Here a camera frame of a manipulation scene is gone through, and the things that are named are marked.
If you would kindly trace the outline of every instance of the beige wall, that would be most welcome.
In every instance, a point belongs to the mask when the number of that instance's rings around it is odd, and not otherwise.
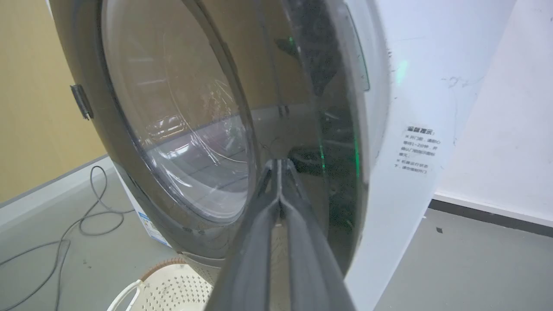
[[[44,0],[0,0],[0,202],[103,154]]]

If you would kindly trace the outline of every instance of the wall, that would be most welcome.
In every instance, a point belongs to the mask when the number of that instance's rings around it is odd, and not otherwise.
[[[0,202],[103,154],[44,0],[0,1]]]
[[[437,199],[553,226],[553,2],[519,0]]]

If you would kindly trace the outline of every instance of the power cord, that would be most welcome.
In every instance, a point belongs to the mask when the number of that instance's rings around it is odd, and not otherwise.
[[[102,193],[100,195],[98,195],[98,192],[96,191],[96,188],[94,187],[94,183],[92,182],[92,173],[94,172],[94,169],[96,169],[96,168],[99,168],[99,169],[102,170],[102,173],[104,175],[104,180],[106,181],[105,184],[104,184],[104,188],[102,190]],[[7,260],[4,260],[3,262],[0,262],[0,266],[1,266],[5,263],[11,261],[11,260],[16,259],[17,257],[19,257],[21,255],[24,255],[28,252],[32,252],[36,249],[39,249],[39,248],[42,248],[42,247],[45,247],[45,246],[49,246],[49,245],[53,245],[53,244],[58,245],[58,250],[56,251],[56,257],[55,257],[55,260],[54,260],[54,266],[52,268],[52,271],[50,271],[50,274],[46,277],[46,279],[44,279],[44,281],[35,290],[33,290],[30,294],[28,294],[25,298],[23,298],[22,300],[18,301],[17,303],[15,303],[15,304],[7,307],[7,308],[1,309],[0,311],[9,311],[9,310],[12,310],[13,308],[17,307],[18,305],[24,303],[29,298],[31,298],[36,292],[38,292],[44,286],[44,284],[46,284],[52,278],[52,276],[54,275],[54,272],[56,271],[56,268],[58,267],[58,261],[60,260],[61,245],[64,242],[67,242],[67,248],[65,249],[65,252],[63,253],[63,256],[61,258],[60,269],[58,271],[58,289],[56,291],[56,307],[55,307],[55,311],[58,311],[58,308],[59,308],[59,305],[60,305],[60,296],[61,296],[61,290],[60,290],[60,288],[61,288],[61,270],[63,269],[65,258],[67,257],[67,252],[69,250],[69,247],[71,246],[71,241],[70,240],[64,240],[65,235],[67,235],[69,230],[71,230],[71,228],[73,228],[73,226],[75,226],[76,224],[79,224],[79,231],[84,236],[100,236],[100,235],[108,234],[108,233],[114,231],[115,229],[119,228],[123,224],[123,221],[125,220],[124,214],[134,211],[134,210],[116,211],[116,210],[113,210],[111,207],[107,206],[106,204],[104,204],[104,202],[102,201],[102,197],[104,196],[104,193],[106,193],[106,189],[107,189],[107,174],[106,174],[106,171],[102,167],[97,166],[97,165],[92,167],[92,169],[90,169],[90,176],[89,176],[88,180],[90,182],[90,187],[92,189],[92,192],[94,193],[94,196],[96,197],[96,202],[94,202],[94,204],[92,204],[92,206],[90,206],[90,208],[86,211],[86,213],[84,214],[83,217],[77,219],[75,222],[73,222],[65,230],[64,234],[61,235],[61,238],[59,240],[35,246],[35,247],[30,248],[26,251],[23,251],[22,253],[17,254],[15,256],[11,257],[11,258],[8,258]],[[105,209],[107,209],[107,211],[97,212],[95,214],[90,214],[89,215],[89,213],[92,211],[92,209],[94,209],[98,204],[102,205]],[[113,227],[113,228],[111,228],[107,231],[104,231],[104,232],[96,233],[96,232],[86,232],[85,230],[83,230],[82,223],[85,220],[87,220],[89,218],[92,218],[94,216],[103,215],[103,214],[116,214],[116,215],[119,215],[121,217],[121,221],[115,227]]]

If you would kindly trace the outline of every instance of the white plastic basket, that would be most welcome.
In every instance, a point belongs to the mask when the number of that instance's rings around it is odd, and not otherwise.
[[[158,263],[142,278],[129,284],[109,305],[115,311],[136,290],[126,311],[202,311],[212,286],[182,258]]]

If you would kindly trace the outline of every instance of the door hinge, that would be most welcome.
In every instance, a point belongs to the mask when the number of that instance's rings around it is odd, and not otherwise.
[[[90,109],[90,104],[88,102],[88,99],[86,98],[85,89],[82,88],[82,85],[71,85],[71,92],[73,93],[73,97],[75,98],[77,106],[81,111],[82,117],[87,120],[94,118],[94,114],[92,113],[92,110]]]

